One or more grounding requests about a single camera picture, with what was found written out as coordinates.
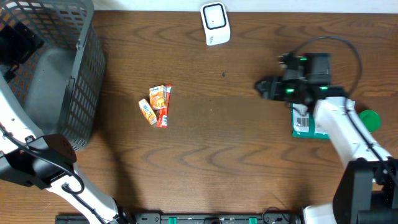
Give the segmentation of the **green 3M package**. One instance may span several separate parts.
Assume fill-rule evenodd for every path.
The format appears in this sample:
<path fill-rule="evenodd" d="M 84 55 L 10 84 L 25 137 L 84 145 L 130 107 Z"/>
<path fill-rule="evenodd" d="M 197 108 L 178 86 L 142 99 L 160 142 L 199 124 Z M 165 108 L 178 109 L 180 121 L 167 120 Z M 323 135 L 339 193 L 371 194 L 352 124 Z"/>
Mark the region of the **green 3M package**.
<path fill-rule="evenodd" d="M 329 139 L 329 135 L 307 113 L 307 107 L 301 104 L 291 104 L 292 136 L 307 139 Z"/>

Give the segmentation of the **green lid seasoning jar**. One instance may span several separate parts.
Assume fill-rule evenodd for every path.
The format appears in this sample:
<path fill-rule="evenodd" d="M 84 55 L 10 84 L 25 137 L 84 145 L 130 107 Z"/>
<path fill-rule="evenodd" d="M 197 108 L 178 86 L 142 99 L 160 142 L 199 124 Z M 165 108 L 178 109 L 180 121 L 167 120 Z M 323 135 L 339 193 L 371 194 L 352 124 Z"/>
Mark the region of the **green lid seasoning jar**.
<path fill-rule="evenodd" d="M 381 117 L 373 110 L 360 112 L 359 118 L 369 132 L 377 131 L 382 125 Z"/>

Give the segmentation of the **red snack packet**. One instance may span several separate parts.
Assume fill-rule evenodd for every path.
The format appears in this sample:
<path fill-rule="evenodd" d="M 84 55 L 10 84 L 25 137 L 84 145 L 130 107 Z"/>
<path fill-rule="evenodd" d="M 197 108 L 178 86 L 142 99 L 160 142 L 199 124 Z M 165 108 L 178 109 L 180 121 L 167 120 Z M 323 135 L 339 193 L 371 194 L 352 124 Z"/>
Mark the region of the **red snack packet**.
<path fill-rule="evenodd" d="M 172 84 L 166 84 L 166 99 L 167 99 L 167 106 L 159 110 L 159 117 L 157 120 L 157 127 L 158 128 L 167 128 L 167 117 L 169 113 L 169 103 L 170 103 L 170 94 L 172 89 Z"/>

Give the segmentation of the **orange white tissue pack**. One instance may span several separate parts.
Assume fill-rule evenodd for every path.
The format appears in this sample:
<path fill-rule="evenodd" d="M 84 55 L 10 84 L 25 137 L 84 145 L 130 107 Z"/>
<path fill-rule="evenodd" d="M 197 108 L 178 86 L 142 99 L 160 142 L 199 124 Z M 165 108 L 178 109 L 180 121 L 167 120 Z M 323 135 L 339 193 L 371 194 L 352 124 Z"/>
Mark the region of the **orange white tissue pack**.
<path fill-rule="evenodd" d="M 164 85 L 149 89 L 150 105 L 154 110 L 167 107 L 167 88 Z"/>

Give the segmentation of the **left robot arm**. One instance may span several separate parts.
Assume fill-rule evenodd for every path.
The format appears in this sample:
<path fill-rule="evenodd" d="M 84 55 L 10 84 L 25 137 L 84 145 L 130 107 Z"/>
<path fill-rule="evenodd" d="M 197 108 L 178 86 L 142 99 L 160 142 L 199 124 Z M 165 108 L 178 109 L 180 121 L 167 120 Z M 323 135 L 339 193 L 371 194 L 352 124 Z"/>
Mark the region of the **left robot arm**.
<path fill-rule="evenodd" d="M 104 55 L 89 30 L 16 20 L 1 29 L 1 178 L 57 194 L 90 223 L 129 223 L 81 171 Z"/>

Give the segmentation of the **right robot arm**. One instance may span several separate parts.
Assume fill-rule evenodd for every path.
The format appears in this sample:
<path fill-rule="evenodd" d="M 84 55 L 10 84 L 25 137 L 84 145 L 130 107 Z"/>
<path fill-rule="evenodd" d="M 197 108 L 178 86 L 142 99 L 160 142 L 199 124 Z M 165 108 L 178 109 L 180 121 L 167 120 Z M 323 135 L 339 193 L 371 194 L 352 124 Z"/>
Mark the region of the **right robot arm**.
<path fill-rule="evenodd" d="M 302 223 L 397 223 L 397 159 L 380 146 L 347 92 L 331 84 L 327 53 L 281 55 L 283 74 L 255 83 L 265 100 L 305 106 L 345 169 L 332 202 L 303 209 Z"/>

